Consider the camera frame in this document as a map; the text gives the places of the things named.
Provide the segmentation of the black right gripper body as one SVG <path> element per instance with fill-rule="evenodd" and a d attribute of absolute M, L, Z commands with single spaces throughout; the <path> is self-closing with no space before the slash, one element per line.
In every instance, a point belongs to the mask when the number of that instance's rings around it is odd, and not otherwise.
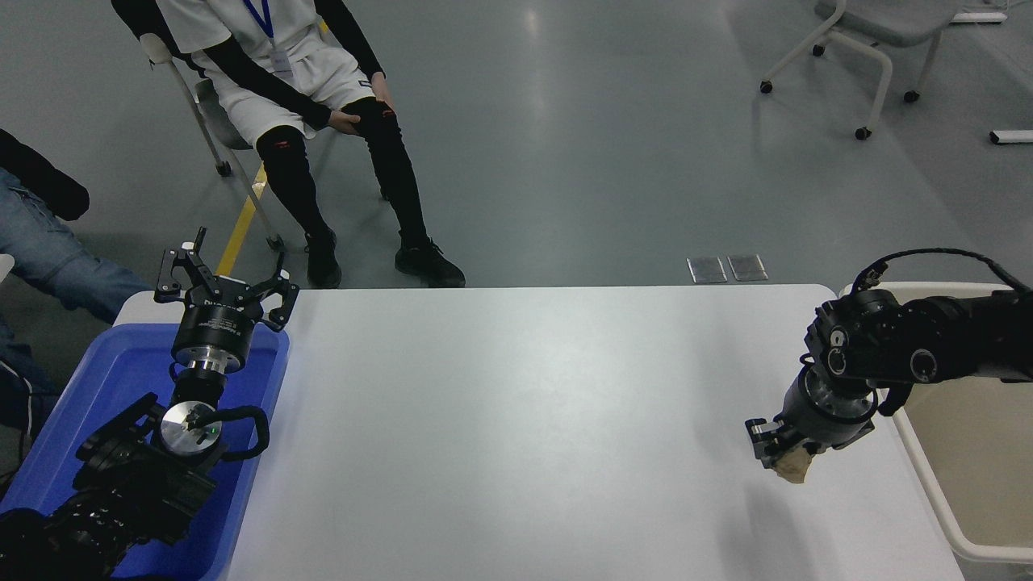
<path fill-rule="evenodd" d="M 872 420 L 875 412 L 873 392 L 859 399 L 847 398 L 834 393 L 816 372 L 802 371 L 787 390 L 777 416 L 796 428 L 800 437 L 807 439 L 808 432 L 822 423 L 863 423 Z"/>

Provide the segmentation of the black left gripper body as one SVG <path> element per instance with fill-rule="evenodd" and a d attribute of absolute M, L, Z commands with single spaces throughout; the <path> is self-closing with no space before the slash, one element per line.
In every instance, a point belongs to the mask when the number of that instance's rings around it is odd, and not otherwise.
<path fill-rule="evenodd" d="M 186 290 L 186 305 L 171 356 L 176 360 L 199 360 L 200 353 L 218 350 L 229 360 L 245 360 L 250 350 L 255 320 L 236 304 L 249 284 L 233 278 L 217 277 L 220 295 L 197 284 Z"/>

